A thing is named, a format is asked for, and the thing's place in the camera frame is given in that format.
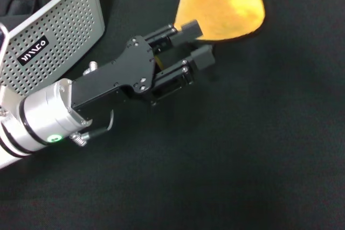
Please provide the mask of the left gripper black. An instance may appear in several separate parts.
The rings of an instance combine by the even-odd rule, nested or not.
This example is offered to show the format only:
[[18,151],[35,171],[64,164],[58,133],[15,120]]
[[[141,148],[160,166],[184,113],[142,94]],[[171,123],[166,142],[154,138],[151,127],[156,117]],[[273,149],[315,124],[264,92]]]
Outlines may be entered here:
[[[124,90],[141,94],[140,84],[146,78],[150,88],[155,70],[153,52],[165,52],[202,36],[197,20],[182,25],[178,30],[168,24],[146,36],[135,36],[127,42],[125,50],[113,61],[77,78],[72,83],[71,107],[85,120],[99,111],[113,108],[127,98]],[[152,106],[182,88],[192,85],[195,75],[215,63],[211,45],[204,45],[190,55],[154,76],[149,100]]]

